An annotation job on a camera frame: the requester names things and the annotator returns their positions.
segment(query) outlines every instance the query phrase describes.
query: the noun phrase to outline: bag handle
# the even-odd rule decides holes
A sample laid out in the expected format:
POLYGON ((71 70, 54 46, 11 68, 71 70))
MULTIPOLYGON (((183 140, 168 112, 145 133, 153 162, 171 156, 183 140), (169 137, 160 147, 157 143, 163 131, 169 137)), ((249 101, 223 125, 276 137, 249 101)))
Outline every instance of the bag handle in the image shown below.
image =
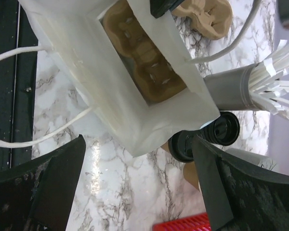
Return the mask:
POLYGON ((195 58, 188 60, 187 63, 190 64, 201 64, 201 63, 206 63, 206 62, 211 62, 216 59, 219 59, 223 57, 224 55, 230 53, 234 48, 238 46, 240 41, 243 39, 243 36, 246 34, 248 28, 250 27, 251 23, 254 21, 256 14, 260 8, 261 0, 254 0, 250 14, 248 15, 246 22, 244 23, 240 33, 236 37, 236 39, 230 44, 229 47, 221 50, 220 52, 217 52, 214 55, 207 56, 207 57, 201 57, 201 58, 195 58))
MULTIPOLYGON (((21 53, 25 53, 25 52, 31 52, 31 51, 43 51, 43 50, 45 50, 45 49, 42 46, 16 48, 14 50, 10 50, 10 51, 7 51, 5 53, 0 54, 0 61, 6 59, 8 57, 17 55, 17 54, 21 54, 21 53)), ((60 128, 56 129, 55 131, 53 131, 53 132, 51 132, 51 133, 49 133, 49 134, 47 134, 47 135, 35 140, 35 141, 10 143, 10 142, 5 142, 5 141, 1 141, 0 140, 0 147, 1 148, 25 148, 25 147, 30 147, 30 146, 36 145, 38 143, 41 143, 41 142, 43 142, 43 141, 55 136, 59 132, 63 131, 68 126, 70 126, 71 124, 73 124, 77 120, 79 120, 82 117, 84 117, 86 114, 88 114, 93 109, 94 109, 93 107, 87 108, 86 110, 84 110, 81 113, 79 113, 72 120, 67 122, 65 125, 61 126, 60 128)))

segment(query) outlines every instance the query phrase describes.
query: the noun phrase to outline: paper bag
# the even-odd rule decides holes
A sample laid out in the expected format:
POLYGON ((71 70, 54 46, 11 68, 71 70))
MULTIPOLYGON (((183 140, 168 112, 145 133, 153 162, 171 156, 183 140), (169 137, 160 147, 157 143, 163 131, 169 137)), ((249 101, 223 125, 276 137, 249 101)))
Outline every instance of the paper bag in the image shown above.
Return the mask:
POLYGON ((101 23, 116 0, 19 0, 41 45, 88 106, 133 156, 164 144, 181 130, 197 130, 219 116, 167 12, 155 19, 149 0, 128 0, 134 15, 187 88, 149 105, 101 23))

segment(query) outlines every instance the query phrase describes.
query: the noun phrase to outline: marble countertop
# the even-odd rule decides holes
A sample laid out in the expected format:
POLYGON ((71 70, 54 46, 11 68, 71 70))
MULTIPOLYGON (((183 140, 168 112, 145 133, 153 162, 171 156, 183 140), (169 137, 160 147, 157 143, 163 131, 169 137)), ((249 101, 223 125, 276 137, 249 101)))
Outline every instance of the marble countertop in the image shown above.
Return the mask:
MULTIPOLYGON (((189 28, 189 19, 175 18, 193 57, 227 47, 238 35, 252 0, 230 0, 234 19, 228 35, 209 41, 189 28)), ((230 54, 199 64, 202 76, 259 62, 273 49, 275 1, 263 0, 245 38, 230 54)), ((38 53, 34 139, 62 126, 86 108, 74 86, 45 52, 38 53)), ((267 112, 235 112, 242 129, 233 147, 265 155, 269 133, 267 112)), ((138 158, 108 134, 94 114, 33 147, 39 157, 82 134, 87 151, 71 210, 68 231, 150 230, 155 223, 205 211, 200 192, 184 181, 183 164, 162 149, 138 158)))

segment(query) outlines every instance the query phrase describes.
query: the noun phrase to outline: red plastic object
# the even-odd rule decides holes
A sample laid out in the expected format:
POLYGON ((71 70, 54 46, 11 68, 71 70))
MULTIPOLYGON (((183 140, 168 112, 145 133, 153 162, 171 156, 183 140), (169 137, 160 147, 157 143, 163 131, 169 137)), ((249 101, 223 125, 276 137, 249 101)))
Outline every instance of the red plastic object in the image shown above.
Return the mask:
POLYGON ((153 226, 153 231, 210 231, 208 214, 168 221, 153 226))

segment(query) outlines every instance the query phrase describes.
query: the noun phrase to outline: cardboard piece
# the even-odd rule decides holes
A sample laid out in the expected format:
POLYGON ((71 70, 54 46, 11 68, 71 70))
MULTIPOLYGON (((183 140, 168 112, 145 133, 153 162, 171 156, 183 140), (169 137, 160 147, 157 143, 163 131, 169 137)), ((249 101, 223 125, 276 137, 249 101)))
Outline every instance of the cardboard piece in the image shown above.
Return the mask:
POLYGON ((233 17, 228 0, 185 0, 172 14, 190 17, 191 27, 211 40, 227 35, 233 17))
POLYGON ((196 166, 194 162, 187 163, 183 167, 183 176, 184 179, 194 186, 197 190, 200 190, 199 188, 199 180, 198 180, 198 173, 196 170, 196 166))
POLYGON ((126 0, 119 0, 106 12, 103 26, 117 52, 133 59, 133 80, 145 99, 160 103, 186 88, 140 26, 126 0))
POLYGON ((168 142, 164 143, 164 144, 161 146, 161 148, 164 149, 166 152, 170 153, 169 146, 168 146, 168 142))

